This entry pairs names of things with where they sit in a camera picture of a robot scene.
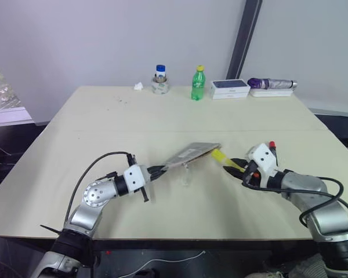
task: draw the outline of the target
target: purple object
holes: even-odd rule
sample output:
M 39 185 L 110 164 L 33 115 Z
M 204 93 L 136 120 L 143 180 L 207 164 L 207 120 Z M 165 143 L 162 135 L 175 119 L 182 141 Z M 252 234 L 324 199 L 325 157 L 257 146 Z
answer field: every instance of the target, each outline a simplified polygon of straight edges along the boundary
M 294 89 L 298 83 L 295 80 L 250 78 L 248 84 L 251 89 Z

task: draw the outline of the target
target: yellow object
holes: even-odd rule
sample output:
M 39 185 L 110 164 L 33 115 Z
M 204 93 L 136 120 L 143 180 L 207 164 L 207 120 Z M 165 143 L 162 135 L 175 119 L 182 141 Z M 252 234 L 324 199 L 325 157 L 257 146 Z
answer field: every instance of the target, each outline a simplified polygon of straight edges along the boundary
M 212 151 L 211 156 L 222 165 L 234 167 L 234 168 L 240 170 L 241 172 L 245 171 L 244 168 L 242 168 L 239 165 L 237 165 L 236 163 L 234 163 L 223 152 L 221 152 L 218 149 L 215 149 L 214 151 Z

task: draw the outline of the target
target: floor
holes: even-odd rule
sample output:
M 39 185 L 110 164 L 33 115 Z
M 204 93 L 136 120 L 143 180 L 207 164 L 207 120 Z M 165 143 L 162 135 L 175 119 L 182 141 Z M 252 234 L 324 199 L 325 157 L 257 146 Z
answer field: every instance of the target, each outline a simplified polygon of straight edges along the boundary
M 317 115 L 317 117 L 337 137 L 348 137 L 348 118 L 324 115 Z M 8 156 L 0 151 L 0 163 L 4 163 L 0 164 L 0 183 L 12 168 L 12 165 L 7 164 L 16 163 L 44 128 L 44 126 L 35 125 L 0 127 L 0 147 L 12 154 Z M 151 259 L 181 260 L 193 257 L 201 251 L 103 251 L 99 253 L 100 264 L 95 269 L 95 277 L 118 278 L 140 268 Z M 35 250 L 12 239 L 0 238 L 0 277 L 29 277 L 42 254 L 42 250 Z M 251 272 L 265 270 L 265 262 L 271 255 L 271 250 L 206 250 L 205 254 L 188 261 L 177 263 L 154 261 L 147 267 L 158 270 L 162 278 L 238 278 Z M 89 277 L 89 271 L 82 269 L 78 277 Z

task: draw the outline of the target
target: shoe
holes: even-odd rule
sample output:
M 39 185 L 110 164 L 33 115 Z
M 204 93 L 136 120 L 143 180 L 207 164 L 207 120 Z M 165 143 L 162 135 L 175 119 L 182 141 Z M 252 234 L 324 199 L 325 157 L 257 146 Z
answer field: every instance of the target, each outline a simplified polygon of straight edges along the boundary
M 133 278 L 160 278 L 160 273 L 153 268 L 143 269 L 135 273 Z
M 281 272 L 263 272 L 263 273 L 251 273 L 245 278 L 284 278 L 284 275 Z
M 348 138 L 339 138 L 339 141 L 348 148 Z

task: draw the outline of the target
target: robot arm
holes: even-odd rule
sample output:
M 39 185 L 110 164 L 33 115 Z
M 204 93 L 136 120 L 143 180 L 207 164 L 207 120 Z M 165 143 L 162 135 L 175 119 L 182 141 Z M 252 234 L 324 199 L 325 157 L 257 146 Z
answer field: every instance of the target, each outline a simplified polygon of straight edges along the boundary
M 284 199 L 303 213 L 332 198 L 302 193 L 302 191 L 327 193 L 327 187 L 318 177 L 288 170 L 277 171 L 276 157 L 265 144 L 253 147 L 246 155 L 246 160 L 244 173 L 232 167 L 225 169 L 233 176 L 242 179 L 242 184 L 248 188 L 281 193 Z M 318 244 L 328 277 L 348 277 L 348 213 L 338 201 L 335 201 L 313 210 L 304 218 L 313 240 Z
M 81 204 L 58 232 L 59 237 L 51 250 L 45 253 L 31 278 L 73 277 L 81 266 L 92 266 L 92 237 L 102 218 L 103 208 L 117 196 L 138 191 L 142 191 L 144 201 L 148 200 L 144 186 L 156 177 L 148 171 L 145 166 L 134 164 L 123 175 L 114 173 L 113 179 L 89 184 Z

